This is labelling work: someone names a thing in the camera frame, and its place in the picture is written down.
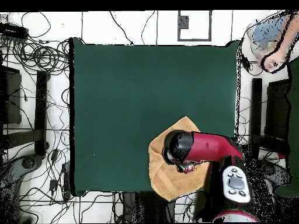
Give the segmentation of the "person's hand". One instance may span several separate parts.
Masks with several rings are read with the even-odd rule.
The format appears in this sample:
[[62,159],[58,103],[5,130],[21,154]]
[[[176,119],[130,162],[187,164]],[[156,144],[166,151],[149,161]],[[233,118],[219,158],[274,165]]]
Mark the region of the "person's hand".
[[275,52],[271,52],[268,55],[265,55],[262,58],[260,65],[262,69],[264,69],[266,72],[273,74],[276,71],[278,71],[281,67],[283,67],[286,58],[287,58],[286,52],[278,50]]

